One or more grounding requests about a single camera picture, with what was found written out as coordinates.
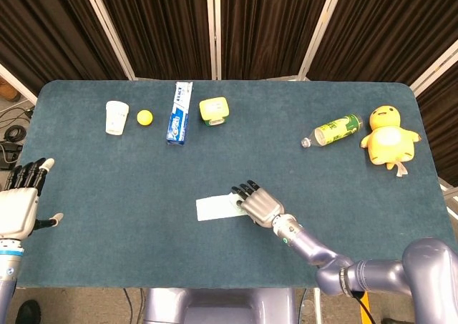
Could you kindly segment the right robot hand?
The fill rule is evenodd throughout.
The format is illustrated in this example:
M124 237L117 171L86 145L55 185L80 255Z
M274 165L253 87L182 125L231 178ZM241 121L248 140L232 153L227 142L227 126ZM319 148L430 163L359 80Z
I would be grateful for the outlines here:
M235 201L237 207L245 211L258 226L273 228L274 219L285 213L284 206L252 180L232 186L231 192L238 196Z

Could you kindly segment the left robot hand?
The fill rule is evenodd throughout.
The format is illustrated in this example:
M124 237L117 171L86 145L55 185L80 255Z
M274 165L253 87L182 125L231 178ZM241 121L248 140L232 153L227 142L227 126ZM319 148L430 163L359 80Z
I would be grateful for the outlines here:
M39 198L54 159L41 158L13 168L1 191L1 239L25 240L34 231L56 227L64 218L60 212L47 220L36 218Z

